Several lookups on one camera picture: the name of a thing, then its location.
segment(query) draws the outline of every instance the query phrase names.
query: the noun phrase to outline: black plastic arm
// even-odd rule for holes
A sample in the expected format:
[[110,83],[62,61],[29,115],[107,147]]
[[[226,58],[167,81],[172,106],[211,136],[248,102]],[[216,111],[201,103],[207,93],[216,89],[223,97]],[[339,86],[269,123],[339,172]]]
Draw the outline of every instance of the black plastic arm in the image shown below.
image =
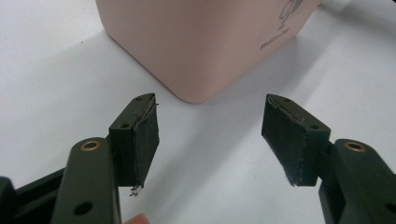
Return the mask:
[[143,188],[159,145],[156,105],[154,93],[134,98],[107,138],[75,144],[60,171],[17,190],[0,177],[0,223],[120,223],[118,186]]
[[396,223],[396,176],[375,150],[330,128],[292,100],[268,94],[262,136],[294,186],[315,186],[328,224]]

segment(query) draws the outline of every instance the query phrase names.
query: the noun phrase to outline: white surface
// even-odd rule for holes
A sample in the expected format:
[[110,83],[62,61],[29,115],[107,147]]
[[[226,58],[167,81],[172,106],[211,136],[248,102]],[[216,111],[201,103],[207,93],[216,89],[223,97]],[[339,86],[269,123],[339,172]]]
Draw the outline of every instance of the white surface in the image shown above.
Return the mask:
[[293,99],[338,138],[396,170],[396,5],[325,1],[297,38],[214,99],[178,100],[109,38],[93,0],[0,1],[0,175],[19,188],[63,168],[156,92],[161,143],[146,187],[120,190],[125,220],[324,223],[318,187],[291,187],[261,137],[265,94]]

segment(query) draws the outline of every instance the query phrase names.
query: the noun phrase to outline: pink box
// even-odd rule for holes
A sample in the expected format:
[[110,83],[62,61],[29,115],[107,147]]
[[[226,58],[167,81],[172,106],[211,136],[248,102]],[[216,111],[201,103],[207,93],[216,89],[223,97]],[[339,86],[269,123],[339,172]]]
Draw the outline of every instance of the pink box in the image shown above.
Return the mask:
[[210,99],[294,37],[320,0],[96,0],[106,32],[180,99]]

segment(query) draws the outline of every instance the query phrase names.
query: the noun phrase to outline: finger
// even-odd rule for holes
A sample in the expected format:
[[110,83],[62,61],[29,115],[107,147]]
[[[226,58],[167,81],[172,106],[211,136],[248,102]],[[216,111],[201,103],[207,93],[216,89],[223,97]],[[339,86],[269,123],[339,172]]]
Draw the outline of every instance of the finger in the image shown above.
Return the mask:
[[129,219],[125,224],[149,224],[149,220],[144,214],[139,214],[132,219]]

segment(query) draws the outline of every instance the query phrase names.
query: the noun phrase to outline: printed logo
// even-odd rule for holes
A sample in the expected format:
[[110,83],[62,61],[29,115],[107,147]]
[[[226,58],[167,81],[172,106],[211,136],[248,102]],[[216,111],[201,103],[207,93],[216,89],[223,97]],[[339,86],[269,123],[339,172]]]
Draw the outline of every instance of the printed logo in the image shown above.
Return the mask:
[[298,9],[303,1],[304,0],[289,0],[289,2],[286,3],[279,15],[279,19],[282,23],[280,24],[279,29],[277,29],[278,31],[285,27],[285,22],[288,20],[289,16]]
[[271,37],[262,45],[260,46],[260,49],[264,49],[265,47],[269,46],[270,44],[274,43],[277,41],[281,36],[285,35],[290,27],[285,28],[285,23],[288,20],[289,16],[293,14],[301,5],[301,3],[304,0],[289,0],[286,5],[282,8],[282,11],[280,12],[279,19],[281,21],[279,28],[277,29],[277,35]]

